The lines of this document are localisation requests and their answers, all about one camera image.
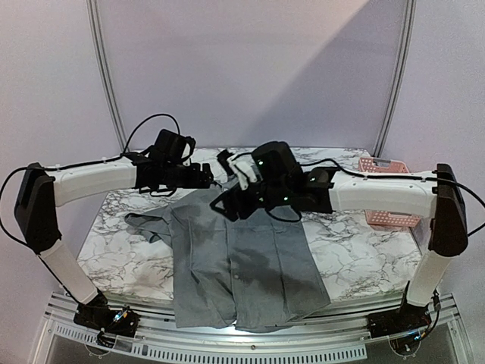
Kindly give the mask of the grey button shirt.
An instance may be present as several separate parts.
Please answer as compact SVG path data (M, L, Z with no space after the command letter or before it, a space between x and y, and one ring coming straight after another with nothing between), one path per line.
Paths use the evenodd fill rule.
M147 241L173 252L174 313L180 328L274 331L330 303L309 249L304 227L292 211L271 218L257 211L229 221L210 208L218 187L195 190L126 223Z

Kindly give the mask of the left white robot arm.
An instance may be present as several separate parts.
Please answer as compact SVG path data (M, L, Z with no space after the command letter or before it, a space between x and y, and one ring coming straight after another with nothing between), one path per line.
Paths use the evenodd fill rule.
M57 209L69 202L112 190L170 192L204 189L214 176L209 164L158 165L127 157L63 168L32 163L25 169L14 217L27 246L41 259L64 289L83 307L84 318L97 329L107 328L112 312L95 297L98 288L62 241Z

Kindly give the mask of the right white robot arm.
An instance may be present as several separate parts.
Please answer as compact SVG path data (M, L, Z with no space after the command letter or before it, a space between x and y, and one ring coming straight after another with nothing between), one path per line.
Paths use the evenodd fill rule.
M405 303L392 315L400 331L420 320L420 307L428 304L452 259L468 247L465 203L452 169L444 164L417 174L361 174L337 166L252 179L240 174L239 184L210 204L230 221L280 206L289 206L297 215L372 210L431 220L427 251L408 283Z

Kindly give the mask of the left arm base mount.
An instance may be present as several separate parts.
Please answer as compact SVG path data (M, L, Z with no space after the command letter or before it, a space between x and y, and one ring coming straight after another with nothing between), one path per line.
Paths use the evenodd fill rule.
M139 320L129 306L116 310L108 305L79 305L74 315L77 325L123 337L135 337Z

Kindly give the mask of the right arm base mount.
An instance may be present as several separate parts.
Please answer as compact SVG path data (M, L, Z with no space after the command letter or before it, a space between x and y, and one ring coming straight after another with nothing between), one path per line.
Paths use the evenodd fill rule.
M427 326L431 318L426 309L405 311L392 309L366 316L367 329L372 338L386 337Z

